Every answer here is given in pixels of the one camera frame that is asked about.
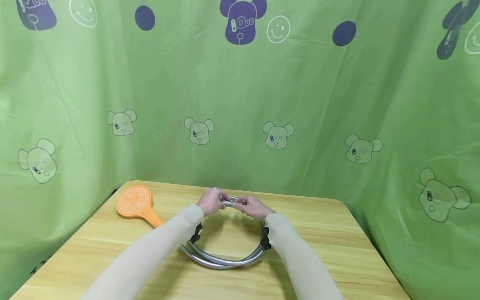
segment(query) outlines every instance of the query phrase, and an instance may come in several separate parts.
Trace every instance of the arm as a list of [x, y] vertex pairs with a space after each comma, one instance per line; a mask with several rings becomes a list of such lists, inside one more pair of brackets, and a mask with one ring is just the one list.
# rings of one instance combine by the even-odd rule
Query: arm
[[265, 219], [270, 244], [282, 259], [299, 300], [342, 300], [327, 269], [308, 244], [280, 214]]
[[203, 210], [190, 205], [125, 249], [96, 279], [82, 300], [134, 299], [162, 262], [195, 233]]

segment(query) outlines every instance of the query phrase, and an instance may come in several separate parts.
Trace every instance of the person's left hand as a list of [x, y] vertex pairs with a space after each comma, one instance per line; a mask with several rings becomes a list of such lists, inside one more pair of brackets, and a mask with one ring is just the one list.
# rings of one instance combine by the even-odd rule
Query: person's left hand
[[204, 211], [204, 217], [213, 215], [220, 209], [225, 209], [225, 205], [220, 202], [220, 196], [224, 196], [230, 201], [230, 196], [225, 191], [217, 188], [206, 189], [197, 202], [197, 206]]

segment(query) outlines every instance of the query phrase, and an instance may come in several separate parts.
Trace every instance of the orange shower head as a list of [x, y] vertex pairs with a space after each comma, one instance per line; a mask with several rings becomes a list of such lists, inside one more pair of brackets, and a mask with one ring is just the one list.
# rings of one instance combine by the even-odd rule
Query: orange shower head
[[152, 191], [144, 185], [133, 185], [123, 191], [115, 207], [125, 218], [143, 218], [155, 228], [163, 224], [152, 209]]

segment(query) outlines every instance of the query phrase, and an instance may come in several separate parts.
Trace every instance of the orange handle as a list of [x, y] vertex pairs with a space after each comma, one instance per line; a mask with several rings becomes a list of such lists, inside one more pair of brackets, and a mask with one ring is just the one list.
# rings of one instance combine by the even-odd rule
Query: orange handle
[[162, 219], [160, 219], [152, 209], [142, 210], [142, 217], [150, 224], [153, 228], [157, 228], [163, 224]]

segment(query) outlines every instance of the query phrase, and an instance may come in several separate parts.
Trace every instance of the wooden table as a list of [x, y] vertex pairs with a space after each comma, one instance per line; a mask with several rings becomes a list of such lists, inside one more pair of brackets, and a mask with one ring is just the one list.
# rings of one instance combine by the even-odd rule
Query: wooden table
[[[152, 230], [142, 219], [117, 215], [115, 200], [134, 184], [148, 186], [154, 210], [164, 220], [194, 204], [204, 188], [146, 181], [125, 183], [12, 297], [13, 300], [79, 299], [97, 276], [133, 241]], [[345, 300], [407, 300], [393, 274], [348, 209], [332, 199], [253, 194], [285, 215], [322, 259]], [[198, 241], [208, 253], [239, 260], [258, 245], [258, 221], [227, 208], [203, 221]], [[175, 251], [137, 299], [296, 299], [278, 254], [268, 250], [258, 263], [228, 271], [201, 267]]]

